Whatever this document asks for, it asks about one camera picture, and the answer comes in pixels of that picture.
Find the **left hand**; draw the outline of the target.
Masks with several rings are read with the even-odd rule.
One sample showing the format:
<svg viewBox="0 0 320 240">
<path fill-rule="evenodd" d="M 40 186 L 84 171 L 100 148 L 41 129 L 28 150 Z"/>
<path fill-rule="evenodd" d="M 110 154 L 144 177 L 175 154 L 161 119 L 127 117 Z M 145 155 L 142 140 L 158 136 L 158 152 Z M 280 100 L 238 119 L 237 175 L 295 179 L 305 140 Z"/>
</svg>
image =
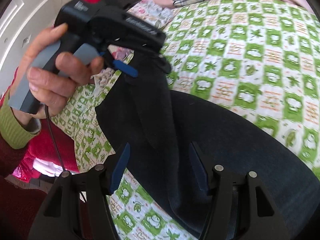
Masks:
<svg viewBox="0 0 320 240">
<path fill-rule="evenodd" d="M 31 63 L 37 55 L 44 48 L 59 40 L 67 29 L 68 25 L 63 23 L 40 32 L 23 55 L 15 80 L 9 90 L 9 95 L 13 96 L 22 77 L 26 76 L 31 93 L 39 102 L 48 106 L 50 116 L 58 115 L 67 105 L 68 99 L 75 93 L 77 87 L 90 83 L 91 77 L 99 74 L 104 66 L 102 57 L 96 57 L 89 65 L 84 65 L 71 53 L 63 52 L 57 56 L 55 65 L 67 77 L 32 67 Z"/>
</svg>

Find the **left forearm green cuff sleeve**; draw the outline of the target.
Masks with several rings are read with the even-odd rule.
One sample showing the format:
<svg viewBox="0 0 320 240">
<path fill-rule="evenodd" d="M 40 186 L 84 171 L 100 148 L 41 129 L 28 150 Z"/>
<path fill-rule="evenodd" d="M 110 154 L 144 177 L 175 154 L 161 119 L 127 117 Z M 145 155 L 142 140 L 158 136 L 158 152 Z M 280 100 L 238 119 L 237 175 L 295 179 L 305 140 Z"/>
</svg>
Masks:
<svg viewBox="0 0 320 240">
<path fill-rule="evenodd" d="M 1 100 L 1 176 L 7 177 L 20 165 L 28 151 L 28 143 L 41 131 L 39 119 L 31 118 L 24 128 L 8 105 L 9 93 Z"/>
</svg>

